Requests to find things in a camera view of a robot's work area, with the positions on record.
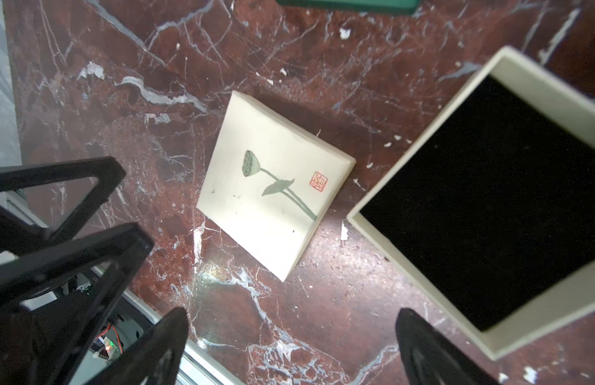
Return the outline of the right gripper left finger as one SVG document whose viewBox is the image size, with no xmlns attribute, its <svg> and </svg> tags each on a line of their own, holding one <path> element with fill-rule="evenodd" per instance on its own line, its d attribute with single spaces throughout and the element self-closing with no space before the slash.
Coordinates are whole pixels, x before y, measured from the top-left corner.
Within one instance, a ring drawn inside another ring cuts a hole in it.
<svg viewBox="0 0 595 385">
<path fill-rule="evenodd" d="M 166 314 L 90 384 L 174 384 L 188 339 L 183 307 Z"/>
</svg>

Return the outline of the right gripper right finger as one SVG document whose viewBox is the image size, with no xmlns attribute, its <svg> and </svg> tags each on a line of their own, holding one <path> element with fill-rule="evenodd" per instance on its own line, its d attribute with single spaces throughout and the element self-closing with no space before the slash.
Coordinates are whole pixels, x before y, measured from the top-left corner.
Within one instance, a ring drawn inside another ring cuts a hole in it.
<svg viewBox="0 0 595 385">
<path fill-rule="evenodd" d="M 399 311 L 395 330 L 410 384 L 498 384 L 414 310 Z"/>
</svg>

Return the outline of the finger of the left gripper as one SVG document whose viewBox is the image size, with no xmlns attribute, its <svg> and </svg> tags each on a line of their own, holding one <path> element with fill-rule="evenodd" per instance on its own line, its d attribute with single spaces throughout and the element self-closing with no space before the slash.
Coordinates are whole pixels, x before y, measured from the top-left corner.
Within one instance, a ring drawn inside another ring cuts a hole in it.
<svg viewBox="0 0 595 385">
<path fill-rule="evenodd" d="M 0 168 L 0 193 L 87 177 L 98 181 L 55 230 L 29 225 L 0 206 L 0 253 L 25 255 L 73 239 L 125 176 L 126 171 L 113 157 Z"/>
<path fill-rule="evenodd" d="M 0 265 L 0 384 L 68 384 L 153 247 L 127 224 Z"/>
</svg>

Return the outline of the cream box base black insert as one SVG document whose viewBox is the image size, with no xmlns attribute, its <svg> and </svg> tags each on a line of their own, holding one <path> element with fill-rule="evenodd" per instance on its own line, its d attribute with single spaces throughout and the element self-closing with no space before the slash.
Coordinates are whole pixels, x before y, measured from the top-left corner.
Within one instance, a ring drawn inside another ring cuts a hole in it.
<svg viewBox="0 0 595 385">
<path fill-rule="evenodd" d="M 500 359 L 595 311 L 595 103 L 503 47 L 347 218 Z"/>
</svg>

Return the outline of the cream lotus box lid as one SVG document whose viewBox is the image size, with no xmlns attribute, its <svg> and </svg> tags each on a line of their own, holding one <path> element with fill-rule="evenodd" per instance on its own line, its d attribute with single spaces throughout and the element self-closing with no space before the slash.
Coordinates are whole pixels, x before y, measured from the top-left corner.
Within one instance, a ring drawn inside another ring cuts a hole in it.
<svg viewBox="0 0 595 385">
<path fill-rule="evenodd" d="M 254 97 L 233 91 L 197 208 L 285 281 L 355 164 Z"/>
</svg>

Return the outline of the green jewelry box left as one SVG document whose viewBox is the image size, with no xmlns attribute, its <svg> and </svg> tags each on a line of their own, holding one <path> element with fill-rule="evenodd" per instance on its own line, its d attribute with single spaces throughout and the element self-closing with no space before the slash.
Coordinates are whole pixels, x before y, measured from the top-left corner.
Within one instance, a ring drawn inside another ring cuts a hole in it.
<svg viewBox="0 0 595 385">
<path fill-rule="evenodd" d="M 320 8 L 376 14 L 413 14 L 420 0 L 276 0 L 281 6 Z"/>
</svg>

